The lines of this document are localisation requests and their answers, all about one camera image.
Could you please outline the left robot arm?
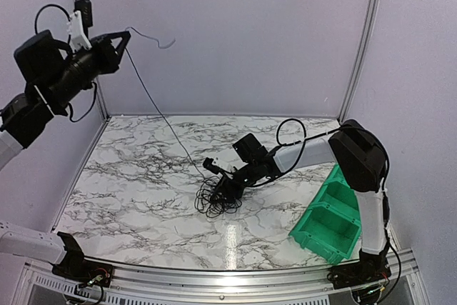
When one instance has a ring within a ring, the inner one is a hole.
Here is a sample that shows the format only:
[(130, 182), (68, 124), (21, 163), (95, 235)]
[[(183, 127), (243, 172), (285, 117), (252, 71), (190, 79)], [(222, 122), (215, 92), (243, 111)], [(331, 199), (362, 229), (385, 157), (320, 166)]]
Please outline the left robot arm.
[[(74, 122), (71, 101), (81, 91), (96, 89), (96, 77), (119, 70), (130, 32), (89, 38), (93, 25), (89, 0), (76, 1), (74, 11), (65, 16), (66, 41), (55, 39), (48, 29), (36, 31), (14, 52), (26, 85), (1, 110), (2, 167), (29, 148), (54, 117), (67, 116)], [(90, 274), (81, 247), (72, 235), (62, 232), (46, 234), (3, 221), (1, 252), (48, 262), (55, 274), (75, 280)]]

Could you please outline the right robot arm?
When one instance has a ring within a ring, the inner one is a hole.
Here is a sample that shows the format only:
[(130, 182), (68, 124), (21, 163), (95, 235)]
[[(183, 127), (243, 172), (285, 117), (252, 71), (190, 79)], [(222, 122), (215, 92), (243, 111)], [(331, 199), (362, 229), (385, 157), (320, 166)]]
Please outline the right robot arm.
[(277, 144), (272, 150), (247, 134), (233, 144), (233, 149), (244, 163), (240, 169), (228, 170), (210, 158), (204, 161), (205, 169), (221, 175), (214, 192), (229, 204), (240, 200), (245, 189), (265, 186), (296, 169), (337, 163), (356, 197), (362, 242), (359, 260), (347, 267), (333, 267), (331, 275), (336, 281), (361, 282), (390, 275), (387, 253), (392, 245), (387, 232), (390, 208), (386, 194), (390, 161), (375, 135), (349, 119), (336, 129)]

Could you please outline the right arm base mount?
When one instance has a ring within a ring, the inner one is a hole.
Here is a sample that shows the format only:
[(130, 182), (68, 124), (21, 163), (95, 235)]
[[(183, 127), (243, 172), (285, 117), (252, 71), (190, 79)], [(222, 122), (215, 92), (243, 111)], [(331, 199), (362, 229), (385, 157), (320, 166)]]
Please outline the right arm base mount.
[(327, 279), (333, 284), (334, 289), (343, 289), (389, 278), (391, 270), (386, 257), (387, 252), (388, 246), (379, 254), (369, 254), (360, 249), (358, 261), (332, 266)]

